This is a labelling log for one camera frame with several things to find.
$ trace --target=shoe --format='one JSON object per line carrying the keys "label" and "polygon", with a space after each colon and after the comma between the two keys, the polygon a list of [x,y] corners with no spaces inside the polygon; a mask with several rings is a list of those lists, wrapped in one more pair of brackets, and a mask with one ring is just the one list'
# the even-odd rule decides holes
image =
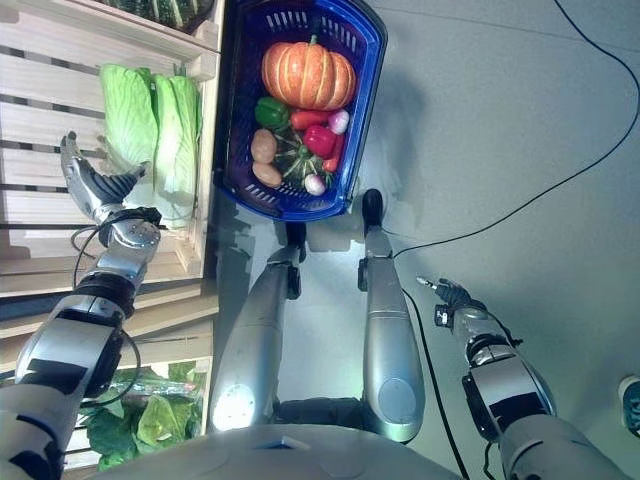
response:
{"label": "shoe", "polygon": [[640,377],[630,375],[623,378],[618,387],[622,402],[622,423],[640,438]]}
{"label": "shoe", "polygon": [[371,227],[382,226],[384,202],[379,190],[371,188],[362,197],[362,220],[364,221],[364,236]]}

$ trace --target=pumpkin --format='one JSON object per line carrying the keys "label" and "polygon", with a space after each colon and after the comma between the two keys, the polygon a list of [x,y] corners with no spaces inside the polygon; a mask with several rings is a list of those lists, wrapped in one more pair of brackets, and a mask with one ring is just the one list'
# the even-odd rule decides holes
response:
{"label": "pumpkin", "polygon": [[276,43],[262,57],[262,81],[272,97],[305,110],[337,110],[356,88],[349,61],[311,42]]}

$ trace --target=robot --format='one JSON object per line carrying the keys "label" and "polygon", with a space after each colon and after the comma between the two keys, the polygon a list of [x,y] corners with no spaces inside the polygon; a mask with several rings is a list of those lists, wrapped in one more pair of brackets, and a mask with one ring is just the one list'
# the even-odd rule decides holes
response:
{"label": "robot", "polygon": [[[80,404],[108,388],[160,240],[155,209],[122,203],[144,166],[100,175],[73,132],[62,140],[61,165],[69,193],[107,249],[25,346],[16,384],[0,390],[3,480],[60,477]],[[284,305],[300,295],[305,256],[303,226],[289,225],[288,245],[267,261],[222,353],[209,412],[214,432],[95,478],[460,478],[405,446],[422,425],[425,389],[382,210],[380,193],[368,191],[358,271],[368,300],[362,398],[277,399]],[[507,479],[629,478],[556,416],[548,386],[482,302],[447,280],[418,281],[444,302],[435,322],[460,345],[469,408],[480,435],[499,444]]]}

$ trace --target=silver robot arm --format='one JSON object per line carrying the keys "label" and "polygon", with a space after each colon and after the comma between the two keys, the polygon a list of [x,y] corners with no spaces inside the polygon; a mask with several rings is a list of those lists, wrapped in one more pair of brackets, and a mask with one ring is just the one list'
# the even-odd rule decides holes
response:
{"label": "silver robot arm", "polygon": [[69,193],[98,225],[107,250],[31,337],[16,384],[0,390],[0,478],[59,478],[63,452],[84,398],[109,386],[120,359],[123,322],[160,240],[155,209],[126,210],[137,179],[105,177],[82,158],[71,132],[61,144]]}
{"label": "silver robot arm", "polygon": [[556,417],[551,391],[517,350],[520,343],[459,285],[418,282],[445,301],[436,325],[451,329],[469,364],[462,385],[478,432],[498,443],[505,478],[628,479],[571,424]]}

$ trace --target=blue basket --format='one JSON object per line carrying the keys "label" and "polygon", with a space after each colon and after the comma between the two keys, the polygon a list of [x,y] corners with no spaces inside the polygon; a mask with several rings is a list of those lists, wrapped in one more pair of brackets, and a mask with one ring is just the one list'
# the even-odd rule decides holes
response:
{"label": "blue basket", "polygon": [[[319,197],[287,183],[262,185],[251,171],[254,118],[268,95],[262,56],[276,42],[309,41],[344,55],[357,76],[351,123],[334,182]],[[360,0],[231,0],[227,3],[216,128],[216,184],[237,203],[276,220],[309,222],[343,213],[352,195],[378,86],[387,31]]]}

